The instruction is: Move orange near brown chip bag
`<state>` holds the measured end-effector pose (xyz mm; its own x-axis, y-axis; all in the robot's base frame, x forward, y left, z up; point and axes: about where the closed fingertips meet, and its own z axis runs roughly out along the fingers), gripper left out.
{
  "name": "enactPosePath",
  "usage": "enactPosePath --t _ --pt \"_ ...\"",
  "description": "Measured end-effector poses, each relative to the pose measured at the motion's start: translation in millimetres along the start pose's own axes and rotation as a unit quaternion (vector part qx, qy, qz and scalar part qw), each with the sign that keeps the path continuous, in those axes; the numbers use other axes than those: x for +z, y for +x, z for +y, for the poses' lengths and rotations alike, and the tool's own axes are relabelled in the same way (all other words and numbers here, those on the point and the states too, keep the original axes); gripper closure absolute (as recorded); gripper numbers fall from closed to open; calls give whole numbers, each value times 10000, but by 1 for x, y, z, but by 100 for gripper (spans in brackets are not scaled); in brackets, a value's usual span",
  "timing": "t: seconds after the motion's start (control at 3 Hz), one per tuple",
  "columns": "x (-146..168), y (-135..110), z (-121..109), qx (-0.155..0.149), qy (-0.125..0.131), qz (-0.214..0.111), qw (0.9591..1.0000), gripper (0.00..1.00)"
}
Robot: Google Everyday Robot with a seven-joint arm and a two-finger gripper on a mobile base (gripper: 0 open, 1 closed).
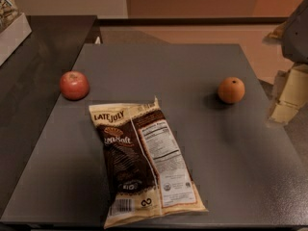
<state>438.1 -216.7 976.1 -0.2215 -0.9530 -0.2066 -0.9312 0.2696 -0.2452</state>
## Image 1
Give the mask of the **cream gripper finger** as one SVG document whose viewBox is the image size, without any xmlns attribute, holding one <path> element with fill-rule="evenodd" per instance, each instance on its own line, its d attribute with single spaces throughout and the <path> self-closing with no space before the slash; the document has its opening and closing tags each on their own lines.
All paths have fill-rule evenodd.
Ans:
<svg viewBox="0 0 308 231">
<path fill-rule="evenodd" d="M 272 89 L 269 121 L 288 124 L 308 102 L 308 64 L 278 71 Z"/>
<path fill-rule="evenodd" d="M 286 22 L 281 23 L 278 25 L 273 31 L 267 34 L 268 39 L 282 39 L 286 28 Z"/>
</svg>

